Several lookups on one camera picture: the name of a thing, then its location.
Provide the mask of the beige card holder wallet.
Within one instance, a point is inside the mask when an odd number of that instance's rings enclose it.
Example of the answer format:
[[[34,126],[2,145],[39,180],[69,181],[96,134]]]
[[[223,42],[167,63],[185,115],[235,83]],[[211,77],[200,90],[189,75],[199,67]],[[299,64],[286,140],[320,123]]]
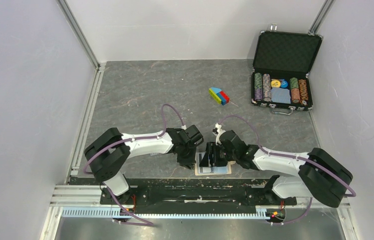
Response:
[[[231,164],[225,167],[211,167],[212,173],[210,175],[196,175],[196,176],[212,176],[212,175],[230,175],[232,174]]]

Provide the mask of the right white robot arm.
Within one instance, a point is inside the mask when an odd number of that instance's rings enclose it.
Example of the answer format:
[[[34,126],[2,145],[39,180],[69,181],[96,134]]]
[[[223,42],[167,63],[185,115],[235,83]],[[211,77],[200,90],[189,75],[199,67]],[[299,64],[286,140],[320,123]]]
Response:
[[[273,151],[246,144],[233,130],[214,128],[212,132],[216,149],[209,154],[211,163],[219,167],[236,163],[248,170],[281,174],[263,191],[264,199],[270,204],[292,197],[308,197],[337,208],[350,190],[352,173],[321,148],[301,153]]]

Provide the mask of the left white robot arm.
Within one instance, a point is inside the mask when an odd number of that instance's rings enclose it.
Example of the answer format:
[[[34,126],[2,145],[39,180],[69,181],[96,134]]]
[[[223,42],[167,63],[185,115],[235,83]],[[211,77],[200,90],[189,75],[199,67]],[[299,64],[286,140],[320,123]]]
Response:
[[[174,154],[180,166],[190,169],[195,164],[197,147],[203,142],[204,137],[195,125],[146,134],[122,133],[112,127],[86,147],[86,168],[96,181],[110,188],[118,203],[125,204],[132,197],[121,172],[126,160],[150,154]]]

